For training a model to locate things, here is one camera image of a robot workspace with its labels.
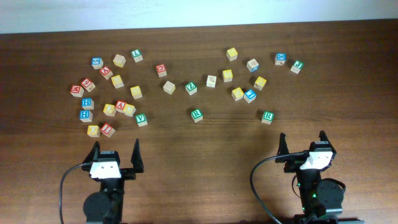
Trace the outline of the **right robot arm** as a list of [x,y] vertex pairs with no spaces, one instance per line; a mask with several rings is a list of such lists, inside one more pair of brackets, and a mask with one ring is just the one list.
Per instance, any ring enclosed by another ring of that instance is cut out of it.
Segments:
[[339,180],[321,177],[321,173],[331,166],[336,150],[324,131],[320,131],[319,140],[310,143],[307,150],[290,153],[285,134],[279,137],[276,163],[283,163],[285,173],[294,173],[299,197],[302,203],[302,215],[295,215],[294,223],[364,223],[357,218],[339,219],[343,213],[342,203],[346,186]]

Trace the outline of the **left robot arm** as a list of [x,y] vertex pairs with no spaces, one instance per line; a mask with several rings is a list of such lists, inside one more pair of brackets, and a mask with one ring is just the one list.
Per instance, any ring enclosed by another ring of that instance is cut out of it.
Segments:
[[98,192],[89,195],[83,212],[87,223],[121,223],[123,217],[124,183],[136,179],[144,172],[144,164],[139,149],[139,140],[134,143],[130,168],[120,168],[117,151],[101,151],[96,141],[92,150],[83,161],[83,171],[91,179],[100,183]]

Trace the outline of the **yellow S block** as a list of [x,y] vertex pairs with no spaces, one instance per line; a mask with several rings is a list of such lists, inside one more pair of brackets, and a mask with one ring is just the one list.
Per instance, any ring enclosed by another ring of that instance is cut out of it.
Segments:
[[223,70],[222,77],[224,82],[231,82],[233,80],[232,70]]
[[130,88],[130,91],[131,91],[132,97],[133,97],[135,100],[138,99],[138,98],[142,98],[142,97],[143,97],[142,91],[141,91],[141,88],[140,88],[139,85],[131,87],[131,88]]

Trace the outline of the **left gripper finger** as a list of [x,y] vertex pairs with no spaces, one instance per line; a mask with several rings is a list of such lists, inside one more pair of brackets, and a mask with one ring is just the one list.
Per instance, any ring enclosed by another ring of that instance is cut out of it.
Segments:
[[83,160],[84,164],[94,162],[98,159],[98,153],[100,152],[100,143],[96,141],[91,149],[91,151],[88,153],[88,155],[85,157]]
[[131,156],[131,163],[132,163],[134,170],[143,170],[144,169],[144,163],[143,163],[142,157],[141,157],[138,138],[136,139],[136,141],[134,143],[134,148],[133,148],[132,156]]

